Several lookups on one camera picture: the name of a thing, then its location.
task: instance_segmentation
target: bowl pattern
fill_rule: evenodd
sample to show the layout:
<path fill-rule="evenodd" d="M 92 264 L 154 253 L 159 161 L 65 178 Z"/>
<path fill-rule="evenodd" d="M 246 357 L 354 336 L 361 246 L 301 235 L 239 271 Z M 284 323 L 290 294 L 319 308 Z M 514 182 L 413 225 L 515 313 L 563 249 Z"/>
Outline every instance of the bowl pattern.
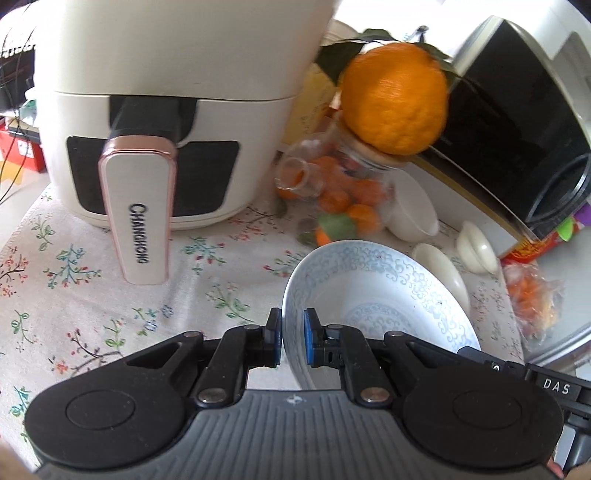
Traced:
<path fill-rule="evenodd" d="M 336 275 L 351 271 L 379 274 L 406 289 L 414 302 L 437 325 L 441 333 L 440 346 L 454 352 L 464 346 L 480 349 L 476 333 L 462 308 L 442 283 L 420 264 L 380 244 L 358 240 L 335 242 L 313 251 L 296 267 L 283 297 L 285 352 L 290 367 L 303 388 L 318 388 L 312 384 L 308 372 L 310 368 L 305 365 L 303 311 L 309 307 L 307 302 L 314 289 Z M 367 327 L 375 319 L 387 329 L 398 329 L 421 336 L 400 312 L 381 304 L 360 304 L 349 311 L 346 319 L 350 325 L 359 326 L 366 335 L 368 329 L 364 326 Z"/>
<path fill-rule="evenodd" d="M 382 339 L 384 332 L 399 330 L 409 335 L 420 336 L 420 325 L 412 324 L 398 310 L 382 303 L 364 303 L 350 310 L 346 316 L 350 325 L 358 325 L 370 338 Z"/>

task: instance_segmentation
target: blue and white bowl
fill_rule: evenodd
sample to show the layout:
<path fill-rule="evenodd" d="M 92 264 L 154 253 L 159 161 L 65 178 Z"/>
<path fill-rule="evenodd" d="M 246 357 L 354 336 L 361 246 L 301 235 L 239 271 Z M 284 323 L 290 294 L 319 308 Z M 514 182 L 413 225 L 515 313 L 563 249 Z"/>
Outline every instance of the blue and white bowl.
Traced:
<path fill-rule="evenodd" d="M 426 268 L 373 242 L 334 242 L 302 260 L 283 295 L 285 352 L 306 390 L 340 388 L 336 370 L 307 365 L 306 308 L 316 309 L 322 325 L 351 325 L 368 338 L 400 330 L 452 352 L 464 346 L 480 349 L 462 307 Z"/>

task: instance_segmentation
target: white dish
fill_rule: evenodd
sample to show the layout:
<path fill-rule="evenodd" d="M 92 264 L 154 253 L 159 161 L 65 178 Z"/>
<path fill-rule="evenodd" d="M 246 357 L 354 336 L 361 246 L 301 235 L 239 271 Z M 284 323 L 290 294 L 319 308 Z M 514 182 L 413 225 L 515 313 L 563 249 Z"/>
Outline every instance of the white dish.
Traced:
<path fill-rule="evenodd" d="M 411 258 L 435 275 L 457 300 L 466 315 L 470 316 L 470 297 L 466 284 L 452 261 L 443 252 L 429 244 L 418 244 L 413 249 Z"/>
<path fill-rule="evenodd" d="M 405 242 L 422 242 L 439 232 L 439 220 L 427 192 L 402 170 L 390 173 L 394 201 L 386 228 Z"/>
<path fill-rule="evenodd" d="M 456 240 L 457 253 L 472 273 L 492 273 L 499 270 L 499 261 L 484 233 L 472 222 L 464 222 Z"/>
<path fill-rule="evenodd" d="M 401 330 L 453 352 L 468 345 L 480 349 L 462 307 L 426 268 L 380 244 L 334 242 L 300 262 L 283 296 L 285 352 L 305 390 L 340 388 L 336 370 L 307 365 L 306 308 L 317 310 L 322 325 L 351 325 L 368 338 Z"/>

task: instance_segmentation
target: plastic bag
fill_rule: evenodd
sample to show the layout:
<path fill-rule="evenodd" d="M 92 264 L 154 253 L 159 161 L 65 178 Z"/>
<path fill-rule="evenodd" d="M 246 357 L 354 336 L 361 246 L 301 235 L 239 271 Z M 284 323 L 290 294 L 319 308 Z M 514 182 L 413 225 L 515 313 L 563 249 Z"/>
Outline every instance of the plastic bag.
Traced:
<path fill-rule="evenodd" d="M 563 283 L 545 280 L 535 264 L 509 262 L 503 273 L 522 342 L 532 351 L 549 337 L 561 316 Z"/>

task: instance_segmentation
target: red box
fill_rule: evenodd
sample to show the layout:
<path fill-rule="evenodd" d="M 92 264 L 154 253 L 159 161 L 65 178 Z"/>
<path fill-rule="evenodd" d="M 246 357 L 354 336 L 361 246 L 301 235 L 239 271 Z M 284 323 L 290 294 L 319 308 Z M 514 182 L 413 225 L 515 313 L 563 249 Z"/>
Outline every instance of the red box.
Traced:
<path fill-rule="evenodd" d="M 26 129 L 22 129 L 22 133 L 9 132 L 3 122 L 0 125 L 0 152 L 2 158 L 10 163 L 20 166 L 24 160 L 24 168 L 32 171 L 45 170 L 43 151 L 39 144 L 31 141 Z"/>

